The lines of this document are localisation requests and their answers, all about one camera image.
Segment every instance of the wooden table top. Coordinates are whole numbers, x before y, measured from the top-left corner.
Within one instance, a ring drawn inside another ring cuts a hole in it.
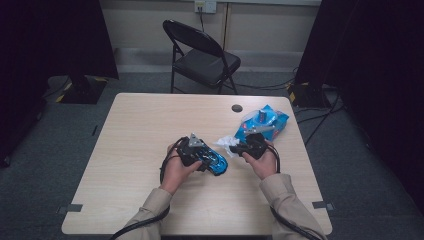
[[[240,113],[231,107],[239,104]],[[274,140],[281,172],[292,176],[299,199],[325,234],[332,226],[322,201],[290,102],[284,97],[118,94],[85,169],[62,231],[71,235],[111,235],[134,216],[153,188],[168,145],[195,133],[228,161],[227,171],[214,176],[195,172],[171,201],[162,235],[270,235],[274,218],[259,189],[259,178],[243,158],[230,158],[213,143],[234,136],[246,114],[266,104],[289,119]]]

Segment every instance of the chair backrest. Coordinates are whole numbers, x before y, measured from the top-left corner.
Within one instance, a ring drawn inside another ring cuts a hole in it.
[[[178,41],[191,48],[216,57],[224,56],[224,52],[221,46],[208,34],[196,28],[187,26],[174,20],[165,20],[163,22],[163,29],[176,46],[178,46],[176,42]]]

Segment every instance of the blue package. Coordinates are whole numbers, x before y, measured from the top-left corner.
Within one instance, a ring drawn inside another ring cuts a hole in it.
[[[258,127],[274,127],[272,130],[262,132],[262,135],[268,141],[273,141],[275,137],[284,129],[289,116],[281,111],[274,111],[269,105],[260,110],[254,111],[246,115],[242,119],[242,123],[235,138],[246,143],[245,131]]]

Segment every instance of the sleeve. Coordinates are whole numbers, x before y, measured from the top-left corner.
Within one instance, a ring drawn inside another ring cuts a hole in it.
[[[125,225],[131,224],[155,217],[165,211],[169,206],[172,199],[172,195],[167,191],[155,188],[152,190],[146,201],[138,211],[138,213],[132,217]],[[160,226],[161,222],[155,222],[145,227],[137,228],[133,231],[127,232],[119,240],[159,240],[160,239]]]
[[[316,219],[297,198],[290,175],[271,175],[260,183],[260,188],[270,206],[280,216],[320,239],[327,239]],[[273,240],[306,239],[277,220],[272,226],[272,237]]]

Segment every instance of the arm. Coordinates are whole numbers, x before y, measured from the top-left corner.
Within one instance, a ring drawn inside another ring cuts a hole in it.
[[[150,195],[147,197],[146,201],[138,211],[138,213],[131,218],[128,223],[125,225],[129,226],[131,224],[137,223],[142,220],[152,218],[159,215],[169,206],[172,196],[178,190],[179,186],[185,182],[188,176],[196,171],[202,162],[196,161],[189,167],[185,167],[181,162],[180,157],[178,156],[175,149],[171,153],[168,164],[165,168],[165,175],[162,181],[162,184],[159,188],[152,190]],[[160,227],[161,222],[155,222],[145,227],[137,228],[133,231],[125,233],[119,240],[152,240],[160,239]]]
[[[243,158],[262,180],[260,188],[270,206],[280,216],[320,239],[327,239],[318,222],[297,198],[290,176],[276,174],[276,158],[270,150],[266,150],[258,160],[247,153],[243,153]],[[277,220],[273,223],[272,235],[274,240],[306,239]]]

